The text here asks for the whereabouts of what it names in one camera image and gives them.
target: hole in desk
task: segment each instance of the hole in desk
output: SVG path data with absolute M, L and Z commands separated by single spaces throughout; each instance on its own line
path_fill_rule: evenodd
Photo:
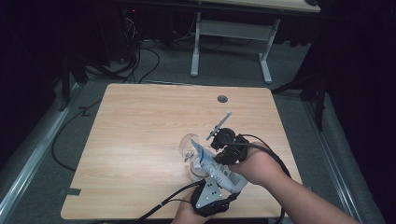
M 227 96 L 225 96 L 225 95 L 220 95 L 220 96 L 218 96 L 218 101 L 219 101 L 220 103 L 227 103 L 228 98 L 227 98 Z

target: hand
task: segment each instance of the hand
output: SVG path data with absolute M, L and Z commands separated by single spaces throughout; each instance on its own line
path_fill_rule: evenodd
M 263 143 L 253 143 L 265 147 Z M 250 147 L 247 149 L 247 158 L 235 165 L 229 165 L 231 171 L 242 175 L 252 184 L 267 187 L 268 183 L 284 176 L 280 165 L 266 152 Z
M 188 195 L 183 197 L 183 201 L 190 201 L 192 192 Z M 191 203 L 187 202 L 180 202 L 178 206 L 175 219 L 172 221 L 172 224 L 181 224 L 181 223 L 189 223 L 189 224 L 204 224 L 206 223 L 210 217 L 201 217 L 200 215 L 196 214 L 194 209 L 192 208 Z

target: gray carpet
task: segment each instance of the gray carpet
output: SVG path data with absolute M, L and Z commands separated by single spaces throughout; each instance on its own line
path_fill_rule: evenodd
M 173 48 L 157 45 L 153 50 L 161 58 L 159 66 L 145 78 L 145 82 L 159 83 L 157 81 L 198 84 L 198 85 L 219 85 L 219 86 L 242 86 L 242 87 L 266 87 L 276 88 L 294 78 L 297 69 L 305 56 L 309 47 L 291 48 L 286 45 L 274 45 L 268 63 L 273 76 L 273 84 L 263 83 L 262 72 L 256 54 L 249 54 L 239 51 L 230 51 L 234 45 L 223 45 L 219 49 L 203 49 L 201 54 L 200 74 L 198 77 L 189 76 L 191 69 L 191 47 L 181 47 L 175 45 Z M 138 80 L 146 74 L 157 62 L 155 54 L 148 50 L 141 51 L 141 62 L 135 72 Z M 104 94 L 106 85 L 113 80 L 102 77 L 90 77 L 90 81 L 83 88 L 82 94 L 71 105 L 70 113 L 65 121 L 73 118 L 81 112 L 81 106 L 89 106 L 100 100 Z M 322 152 L 322 144 L 318 140 L 317 130 L 312 125 L 311 117 L 304 106 L 305 103 L 294 91 L 275 95 L 276 106 L 284 125 L 290 146 L 297 162 L 301 177 L 306 186 L 343 209 L 343 203 L 334 186 L 325 157 Z M 327 99 L 324 114 L 324 134 L 329 146 L 332 149 L 337 165 L 343 174 L 352 196 L 356 202 L 363 223 L 384 223 L 380 212 L 371 198 L 364 179 L 361 176 L 359 167 L 350 153 L 344 133 L 340 128 L 336 116 L 334 115 L 331 101 Z M 73 119 L 60 133 L 55 143 L 57 157 L 71 167 L 77 167 L 79 157 L 84 148 L 89 135 L 92 123 L 99 104 L 88 109 L 85 114 L 88 116 L 78 116 Z M 49 111 L 47 118 L 37 126 L 35 134 L 29 139 L 36 139 L 40 136 L 39 130 L 46 131 L 47 122 L 51 121 L 52 114 L 56 110 Z M 25 161 L 31 154 L 32 146 L 22 144 L 19 149 L 21 161 Z M 10 183 L 15 179 L 19 165 L 8 165 L 2 171 L 2 179 L 8 181 L 1 184 L 2 198 Z M 18 206 L 13 212 L 8 223 L 92 223 L 91 221 L 68 221 L 60 217 L 60 211 L 64 203 L 62 189 L 70 186 L 73 173 L 58 165 L 50 154 L 50 149 L 42 161 L 31 184 L 21 197 Z

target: table top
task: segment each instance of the table top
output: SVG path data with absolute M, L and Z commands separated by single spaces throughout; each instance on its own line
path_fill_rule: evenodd
M 220 103 L 220 95 L 228 102 Z M 285 162 L 291 177 L 302 183 L 270 90 L 110 84 L 70 187 L 80 193 L 66 196 L 62 217 L 143 216 L 191 183 L 190 166 L 178 152 L 182 138 L 198 134 L 200 144 L 208 148 L 212 139 L 205 139 L 228 111 L 233 114 L 222 128 L 259 136 Z M 177 206 L 178 202 L 168 203 L 150 218 L 173 218 Z M 279 213 L 280 205 L 267 190 L 248 183 L 230 209 L 216 218 Z
M 199 0 L 202 2 L 231 4 L 244 7 L 267 7 L 302 12 L 320 12 L 319 6 L 310 6 L 305 0 Z

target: forearm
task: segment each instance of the forearm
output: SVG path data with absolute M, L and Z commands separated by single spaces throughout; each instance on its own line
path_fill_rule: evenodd
M 295 223 L 358 223 L 287 176 L 282 176 L 265 187 Z

